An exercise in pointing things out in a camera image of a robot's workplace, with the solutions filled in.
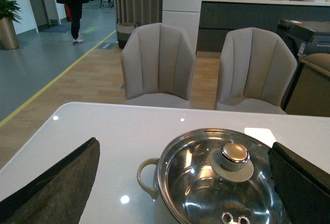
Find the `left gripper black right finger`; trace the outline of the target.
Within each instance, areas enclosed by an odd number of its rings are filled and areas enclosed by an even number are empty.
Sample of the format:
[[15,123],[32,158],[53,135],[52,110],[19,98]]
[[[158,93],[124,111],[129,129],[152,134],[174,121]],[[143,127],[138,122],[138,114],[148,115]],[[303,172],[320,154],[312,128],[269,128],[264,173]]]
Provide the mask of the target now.
[[276,193],[292,223],[329,223],[329,173],[279,142],[268,152]]

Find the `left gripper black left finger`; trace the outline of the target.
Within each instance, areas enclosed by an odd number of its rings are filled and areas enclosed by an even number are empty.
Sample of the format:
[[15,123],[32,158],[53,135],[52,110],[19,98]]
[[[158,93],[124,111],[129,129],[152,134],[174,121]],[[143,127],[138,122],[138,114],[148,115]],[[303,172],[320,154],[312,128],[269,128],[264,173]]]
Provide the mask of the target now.
[[92,137],[1,201],[1,223],[79,223],[100,159]]

